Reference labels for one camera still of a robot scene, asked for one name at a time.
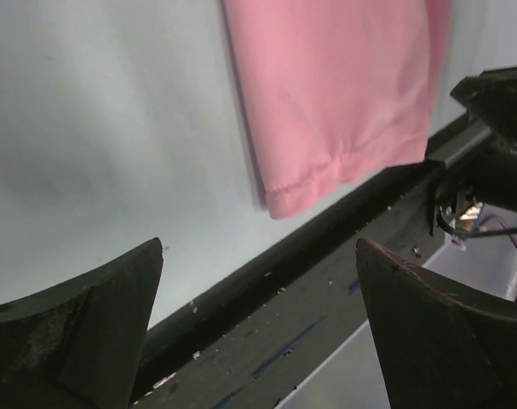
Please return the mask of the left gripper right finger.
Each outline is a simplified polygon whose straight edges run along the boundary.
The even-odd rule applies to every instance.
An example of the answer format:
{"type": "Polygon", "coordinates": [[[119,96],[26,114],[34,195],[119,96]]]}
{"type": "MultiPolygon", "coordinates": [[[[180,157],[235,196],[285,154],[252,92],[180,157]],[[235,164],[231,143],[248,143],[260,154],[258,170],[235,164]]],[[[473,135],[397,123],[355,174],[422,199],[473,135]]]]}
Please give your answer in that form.
{"type": "Polygon", "coordinates": [[[356,267],[392,408],[517,408],[517,302],[369,239],[356,267]]]}

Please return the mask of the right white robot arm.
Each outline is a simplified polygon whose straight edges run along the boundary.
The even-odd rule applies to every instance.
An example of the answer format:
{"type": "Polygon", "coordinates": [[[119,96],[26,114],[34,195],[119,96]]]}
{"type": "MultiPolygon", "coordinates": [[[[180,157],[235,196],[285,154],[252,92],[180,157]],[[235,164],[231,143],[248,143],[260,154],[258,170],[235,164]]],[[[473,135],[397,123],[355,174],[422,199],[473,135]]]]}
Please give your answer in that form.
{"type": "Polygon", "coordinates": [[[517,66],[465,77],[451,97],[468,127],[440,157],[445,173],[429,190],[428,224],[460,239],[517,234],[517,228],[474,232],[452,221],[481,202],[517,213],[517,66]]]}

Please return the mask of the pink t-shirt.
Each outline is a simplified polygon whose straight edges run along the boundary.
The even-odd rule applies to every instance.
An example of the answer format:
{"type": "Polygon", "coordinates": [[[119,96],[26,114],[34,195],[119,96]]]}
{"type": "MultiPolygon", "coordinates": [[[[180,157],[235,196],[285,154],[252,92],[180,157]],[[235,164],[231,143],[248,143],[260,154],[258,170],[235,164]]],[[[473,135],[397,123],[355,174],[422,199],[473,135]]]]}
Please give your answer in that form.
{"type": "Polygon", "coordinates": [[[269,214],[424,159],[449,1],[223,4],[269,214]]]}

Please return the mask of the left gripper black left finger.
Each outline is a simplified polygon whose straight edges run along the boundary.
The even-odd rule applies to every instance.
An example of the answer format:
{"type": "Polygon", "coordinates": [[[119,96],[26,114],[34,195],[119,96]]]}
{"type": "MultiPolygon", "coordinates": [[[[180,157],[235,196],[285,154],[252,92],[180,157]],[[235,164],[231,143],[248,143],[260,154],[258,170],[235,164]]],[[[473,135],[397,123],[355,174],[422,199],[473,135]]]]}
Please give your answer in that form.
{"type": "Polygon", "coordinates": [[[154,238],[0,304],[0,408],[126,408],[163,267],[154,238]]]}

